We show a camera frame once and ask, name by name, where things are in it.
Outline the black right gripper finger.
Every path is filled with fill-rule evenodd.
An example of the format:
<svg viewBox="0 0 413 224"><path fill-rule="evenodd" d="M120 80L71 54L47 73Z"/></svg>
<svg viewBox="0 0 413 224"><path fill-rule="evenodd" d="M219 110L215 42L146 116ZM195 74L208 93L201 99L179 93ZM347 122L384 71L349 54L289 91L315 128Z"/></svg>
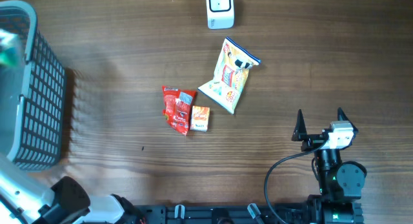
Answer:
<svg viewBox="0 0 413 224"><path fill-rule="evenodd" d="M351 122L351 120L349 120L349 118L346 116L346 114L344 113L344 111L341 107L339 107L338 110L337 110L337 119L339 121L348 121L352 125L353 133L355 133L355 134L359 133L358 128Z"/></svg>
<svg viewBox="0 0 413 224"><path fill-rule="evenodd" d="M296 125L294 128L291 140L292 141L306 141L307 140L307 129L305 126L305 120L304 120L301 109L299 109L297 112Z"/></svg>

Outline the red snack bag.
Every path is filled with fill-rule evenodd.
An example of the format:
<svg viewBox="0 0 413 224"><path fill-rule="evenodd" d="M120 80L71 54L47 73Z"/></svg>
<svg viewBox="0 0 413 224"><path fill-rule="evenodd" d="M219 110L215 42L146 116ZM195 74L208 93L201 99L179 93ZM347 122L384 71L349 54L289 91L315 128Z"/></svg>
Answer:
<svg viewBox="0 0 413 224"><path fill-rule="evenodd" d="M187 135L189 131L190 111L196 96L195 90L181 90L162 86L165 109L163 115L166 122L177 132Z"/></svg>

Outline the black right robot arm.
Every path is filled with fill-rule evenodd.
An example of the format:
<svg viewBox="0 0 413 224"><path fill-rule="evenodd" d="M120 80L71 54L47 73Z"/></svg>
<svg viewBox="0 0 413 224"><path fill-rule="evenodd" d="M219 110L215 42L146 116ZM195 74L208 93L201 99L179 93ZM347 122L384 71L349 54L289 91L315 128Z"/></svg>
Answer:
<svg viewBox="0 0 413 224"><path fill-rule="evenodd" d="M308 134L302 111L297 113L292 141L302 142L301 151L313 153L313 172L320 194L309 195L303 218L306 223L363 223L363 211L357 200L367 177L366 168L355 161L343 161L340 152L352 145L358 129L344 111L320 134Z"/></svg>

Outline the yellow wet wipes pack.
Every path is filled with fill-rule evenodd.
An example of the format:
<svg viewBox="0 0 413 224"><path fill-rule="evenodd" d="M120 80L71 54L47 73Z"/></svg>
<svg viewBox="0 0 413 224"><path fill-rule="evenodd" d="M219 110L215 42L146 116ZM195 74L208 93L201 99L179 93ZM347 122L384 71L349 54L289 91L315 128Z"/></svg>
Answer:
<svg viewBox="0 0 413 224"><path fill-rule="evenodd" d="M230 114L234 114L250 70L260 63L259 58L231 38L226 37L216 63L213 79L201 85L198 90Z"/></svg>

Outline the orange small carton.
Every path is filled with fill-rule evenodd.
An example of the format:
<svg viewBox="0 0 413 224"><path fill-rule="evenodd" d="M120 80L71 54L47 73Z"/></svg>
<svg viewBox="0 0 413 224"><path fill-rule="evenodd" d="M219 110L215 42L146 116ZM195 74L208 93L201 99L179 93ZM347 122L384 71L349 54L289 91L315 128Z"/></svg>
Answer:
<svg viewBox="0 0 413 224"><path fill-rule="evenodd" d="M190 130L206 132L208 130L209 116L209 107L193 106L190 120Z"/></svg>

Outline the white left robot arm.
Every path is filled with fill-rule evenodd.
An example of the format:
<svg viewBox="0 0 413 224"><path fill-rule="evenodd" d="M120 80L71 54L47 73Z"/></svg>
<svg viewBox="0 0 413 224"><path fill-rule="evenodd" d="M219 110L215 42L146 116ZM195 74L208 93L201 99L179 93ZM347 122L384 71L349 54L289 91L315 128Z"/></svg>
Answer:
<svg viewBox="0 0 413 224"><path fill-rule="evenodd" d="M89 196L68 176L48 187L1 156L1 224L144 222L123 197Z"/></svg>

